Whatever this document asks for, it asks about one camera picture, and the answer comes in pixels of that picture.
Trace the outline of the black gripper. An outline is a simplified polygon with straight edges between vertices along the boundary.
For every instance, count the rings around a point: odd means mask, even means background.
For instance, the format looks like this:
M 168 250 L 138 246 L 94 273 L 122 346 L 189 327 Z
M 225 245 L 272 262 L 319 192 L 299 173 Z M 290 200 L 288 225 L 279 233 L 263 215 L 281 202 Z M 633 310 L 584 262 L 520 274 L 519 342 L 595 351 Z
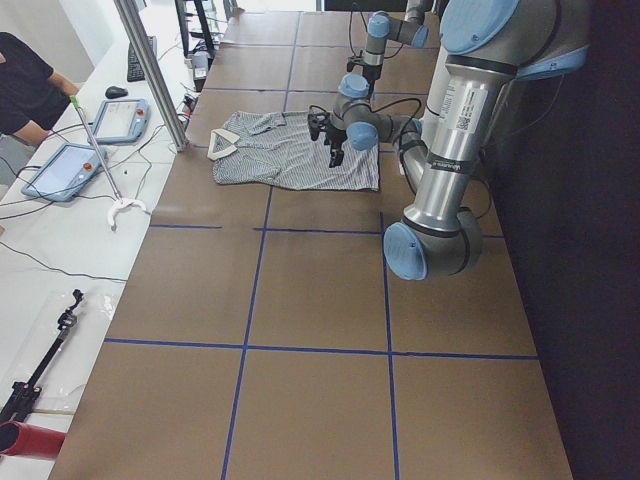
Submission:
M 307 124 L 312 141 L 316 141 L 321 133 L 325 134 L 324 144 L 330 148 L 330 168 L 342 165 L 342 145 L 347 140 L 346 131 L 334 125 L 329 112 L 307 114 Z
M 356 67 L 360 67 L 362 69 L 361 75 L 366 80 L 375 79 L 375 66 L 368 64 L 360 55 L 352 55 L 348 58 L 346 71 L 348 73 L 352 73 Z

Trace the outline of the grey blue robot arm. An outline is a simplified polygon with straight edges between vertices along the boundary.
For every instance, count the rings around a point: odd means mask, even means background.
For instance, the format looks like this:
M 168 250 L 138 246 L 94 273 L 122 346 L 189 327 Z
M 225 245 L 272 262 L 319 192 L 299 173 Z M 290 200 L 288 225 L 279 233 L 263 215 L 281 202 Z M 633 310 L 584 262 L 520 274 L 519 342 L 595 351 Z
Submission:
M 329 147 L 332 166 L 342 163 L 344 143 L 359 151 L 394 146 L 415 198 L 386 229 L 383 251 L 405 280 L 454 275 L 476 263 L 482 234 L 462 199 L 501 92 L 514 81 L 580 68 L 591 16 L 587 1 L 451 1 L 440 19 L 440 52 L 424 117 L 377 113 L 370 98 L 386 46 L 423 46 L 427 9 L 427 2 L 411 1 L 403 19 L 375 12 L 364 50 L 351 59 L 362 72 L 342 78 L 331 111 L 307 118 L 311 138 Z
M 403 19 L 396 19 L 385 11 L 374 12 L 366 21 L 365 47 L 348 58 L 346 71 L 351 73 L 356 66 L 369 85 L 370 98 L 375 82 L 380 79 L 387 43 L 394 41 L 401 46 L 423 48 L 429 29 L 424 24 L 428 12 L 436 13 L 439 1 L 408 1 Z

